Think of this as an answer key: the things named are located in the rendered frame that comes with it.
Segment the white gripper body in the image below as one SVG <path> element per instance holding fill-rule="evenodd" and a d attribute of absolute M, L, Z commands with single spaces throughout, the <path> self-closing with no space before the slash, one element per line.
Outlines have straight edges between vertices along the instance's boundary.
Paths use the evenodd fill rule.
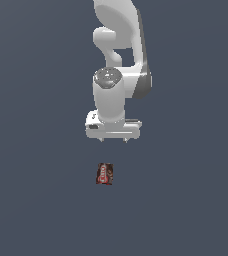
<path fill-rule="evenodd" d="M 98 117 L 98 111 L 90 111 L 86 117 L 85 132 L 88 138 L 99 140 L 118 138 L 138 139 L 142 122 L 138 119 L 122 119 L 116 123 L 104 123 Z"/>

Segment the small red brown box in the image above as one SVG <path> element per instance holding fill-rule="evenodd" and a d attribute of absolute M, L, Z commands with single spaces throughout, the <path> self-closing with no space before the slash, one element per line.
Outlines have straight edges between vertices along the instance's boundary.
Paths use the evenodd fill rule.
<path fill-rule="evenodd" d="M 111 185 L 113 183 L 113 169 L 113 164 L 99 163 L 96 175 L 96 183 Z"/>

